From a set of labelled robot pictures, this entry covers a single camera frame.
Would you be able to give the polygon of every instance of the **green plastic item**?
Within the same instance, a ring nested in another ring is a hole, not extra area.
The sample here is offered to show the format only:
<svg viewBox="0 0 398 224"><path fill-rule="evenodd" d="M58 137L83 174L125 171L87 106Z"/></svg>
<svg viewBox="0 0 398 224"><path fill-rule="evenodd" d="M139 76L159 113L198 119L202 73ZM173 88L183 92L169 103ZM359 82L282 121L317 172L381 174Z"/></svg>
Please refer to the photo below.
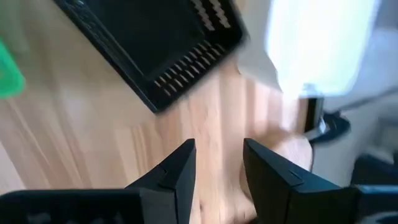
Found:
<svg viewBox="0 0 398 224"><path fill-rule="evenodd" d="M0 98L17 95L24 88L25 78L0 40Z"/></svg>

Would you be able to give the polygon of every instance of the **wooden surface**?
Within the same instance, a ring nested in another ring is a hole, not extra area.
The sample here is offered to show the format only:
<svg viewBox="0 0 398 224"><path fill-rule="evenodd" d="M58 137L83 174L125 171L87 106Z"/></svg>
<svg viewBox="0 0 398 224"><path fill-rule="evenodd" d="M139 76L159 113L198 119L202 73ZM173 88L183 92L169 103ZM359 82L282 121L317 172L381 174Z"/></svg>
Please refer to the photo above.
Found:
<svg viewBox="0 0 398 224"><path fill-rule="evenodd" d="M155 117L51 0L1 0L0 21L27 83L0 100L0 194L124 187L195 138L191 223L241 223L254 215L243 138L303 126L301 102L245 80L233 59Z"/></svg>

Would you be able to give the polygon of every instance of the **white plastic container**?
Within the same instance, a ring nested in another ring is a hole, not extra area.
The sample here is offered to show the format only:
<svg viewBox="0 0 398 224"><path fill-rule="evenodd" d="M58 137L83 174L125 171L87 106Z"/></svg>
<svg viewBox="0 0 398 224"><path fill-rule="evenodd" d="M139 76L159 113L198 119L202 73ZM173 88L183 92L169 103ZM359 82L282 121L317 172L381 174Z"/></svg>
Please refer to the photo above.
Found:
<svg viewBox="0 0 398 224"><path fill-rule="evenodd" d="M379 0L247 0L239 71L294 97L352 88Z"/></svg>

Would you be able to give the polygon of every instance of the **black device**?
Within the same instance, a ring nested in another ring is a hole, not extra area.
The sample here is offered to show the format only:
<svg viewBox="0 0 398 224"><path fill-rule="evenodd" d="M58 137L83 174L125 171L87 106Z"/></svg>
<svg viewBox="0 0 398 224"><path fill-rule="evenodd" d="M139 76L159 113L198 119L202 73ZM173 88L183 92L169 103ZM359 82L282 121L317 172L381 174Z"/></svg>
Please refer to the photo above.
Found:
<svg viewBox="0 0 398 224"><path fill-rule="evenodd" d="M252 139L243 159L258 223L398 223L398 186L341 188Z"/></svg>
<svg viewBox="0 0 398 224"><path fill-rule="evenodd" d="M230 0L54 0L154 113L244 39Z"/></svg>
<svg viewBox="0 0 398 224"><path fill-rule="evenodd" d="M25 190L0 197L0 223L188 224L195 142L187 140L146 175L116 190ZM255 223L398 223L398 187L341 188L252 139L244 166Z"/></svg>
<svg viewBox="0 0 398 224"><path fill-rule="evenodd" d="M0 223L189 223L195 158L189 139L125 189L8 193L0 197Z"/></svg>

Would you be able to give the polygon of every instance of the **white object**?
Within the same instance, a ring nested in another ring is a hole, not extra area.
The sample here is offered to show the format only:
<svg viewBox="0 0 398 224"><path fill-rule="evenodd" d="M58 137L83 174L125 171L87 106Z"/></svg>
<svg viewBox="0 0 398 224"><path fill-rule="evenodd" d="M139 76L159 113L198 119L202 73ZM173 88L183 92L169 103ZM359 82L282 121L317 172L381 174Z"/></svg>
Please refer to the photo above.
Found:
<svg viewBox="0 0 398 224"><path fill-rule="evenodd" d="M395 17L396 24L398 24L398 14ZM344 105L377 97L389 90L396 89L398 87L397 58L398 29L395 27L375 28L353 89L346 96L327 98L324 104L325 109L338 110Z"/></svg>
<svg viewBox="0 0 398 224"><path fill-rule="evenodd" d="M379 0L250 0L243 21L251 41L239 71L285 94L350 91L373 29Z"/></svg>

